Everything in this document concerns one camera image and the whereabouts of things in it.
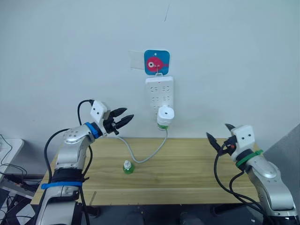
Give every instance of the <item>power strip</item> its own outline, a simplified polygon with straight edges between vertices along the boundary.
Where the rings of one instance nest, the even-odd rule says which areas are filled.
[[[174,80],[172,76],[159,76],[146,79],[147,97],[155,119],[158,114],[158,109],[163,105],[174,108],[173,87]]]

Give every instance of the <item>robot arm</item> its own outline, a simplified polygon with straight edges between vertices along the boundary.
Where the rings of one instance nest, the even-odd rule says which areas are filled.
[[[257,190],[261,205],[274,224],[299,225],[299,218],[293,197],[283,183],[279,169],[268,162],[260,151],[254,152],[254,132],[251,126],[234,127],[226,124],[232,137],[225,141],[227,147],[221,155],[228,153],[236,166],[245,171]],[[217,150],[216,139],[207,133],[209,142]]]
[[[85,123],[67,130],[59,150],[54,174],[45,189],[37,212],[37,225],[80,224],[82,205],[77,203],[80,188],[84,182],[82,171],[86,159],[86,149],[95,139],[114,132],[131,121],[133,115],[122,118],[119,122],[114,117],[121,115],[126,108],[110,111],[99,101],[94,101],[91,109],[93,123]]]

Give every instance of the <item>green bottle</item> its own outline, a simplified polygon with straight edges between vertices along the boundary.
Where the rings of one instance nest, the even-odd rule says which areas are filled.
[[[130,161],[125,160],[124,165],[123,165],[123,170],[126,174],[131,174],[133,173],[133,170],[135,169],[135,165],[131,164]]]

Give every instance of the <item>white wall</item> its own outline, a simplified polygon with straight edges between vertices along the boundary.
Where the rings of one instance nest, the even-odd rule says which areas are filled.
[[[300,121],[298,0],[3,0],[0,132],[27,141],[18,162],[44,166],[46,140],[77,126],[86,98],[135,114],[123,136],[162,136],[143,102],[147,76],[129,68],[128,50],[147,49],[171,54],[171,137],[251,124],[268,149]]]

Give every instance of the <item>blue band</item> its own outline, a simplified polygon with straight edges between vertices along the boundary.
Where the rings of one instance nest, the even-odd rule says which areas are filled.
[[[90,129],[90,131],[94,135],[94,138],[99,138],[98,131],[90,123],[86,122],[85,125],[88,126],[88,128]]]
[[[47,189],[49,187],[55,186],[82,186],[83,183],[79,181],[64,181],[64,182],[55,182],[50,184],[42,184],[41,189]]]

